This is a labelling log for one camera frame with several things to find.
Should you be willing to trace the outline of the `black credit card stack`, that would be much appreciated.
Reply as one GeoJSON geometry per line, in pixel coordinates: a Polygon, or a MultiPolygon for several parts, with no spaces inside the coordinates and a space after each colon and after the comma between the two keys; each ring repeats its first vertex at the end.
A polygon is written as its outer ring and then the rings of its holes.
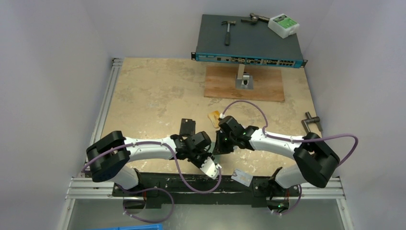
{"type": "Polygon", "coordinates": [[[182,118],[180,123],[180,135],[192,136],[195,134],[196,122],[189,118],[182,118]]]}

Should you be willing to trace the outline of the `silver card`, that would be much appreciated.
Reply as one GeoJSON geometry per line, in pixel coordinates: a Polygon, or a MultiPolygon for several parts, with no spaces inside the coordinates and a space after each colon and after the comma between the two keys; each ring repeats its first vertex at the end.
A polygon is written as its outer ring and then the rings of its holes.
{"type": "Polygon", "coordinates": [[[235,169],[231,175],[231,179],[246,187],[249,187],[251,185],[253,176],[240,169],[235,169]]]}

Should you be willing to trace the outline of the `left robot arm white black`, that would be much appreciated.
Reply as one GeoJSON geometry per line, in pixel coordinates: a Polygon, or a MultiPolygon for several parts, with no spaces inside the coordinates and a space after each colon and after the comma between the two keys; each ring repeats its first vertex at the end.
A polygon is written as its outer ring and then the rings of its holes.
{"type": "Polygon", "coordinates": [[[86,149],[88,163],[84,167],[89,168],[93,182],[114,182],[129,195],[137,196],[143,183],[127,163],[149,159],[187,160],[209,178],[216,179],[219,169],[207,150],[211,143],[204,131],[158,139],[128,138],[121,131],[113,131],[86,149]]]}

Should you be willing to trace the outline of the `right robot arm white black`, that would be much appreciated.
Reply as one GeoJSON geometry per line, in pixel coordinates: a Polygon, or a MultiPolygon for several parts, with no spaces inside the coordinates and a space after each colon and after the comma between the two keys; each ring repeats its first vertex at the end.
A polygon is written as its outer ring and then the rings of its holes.
{"type": "Polygon", "coordinates": [[[275,195],[302,183],[324,188],[340,163],[339,156],[326,142],[318,141],[315,133],[304,137],[275,134],[271,138],[270,132],[243,126],[232,116],[220,119],[218,125],[214,155],[229,154],[239,148],[267,151],[295,161],[295,165],[277,169],[271,176],[269,189],[275,195]]]}

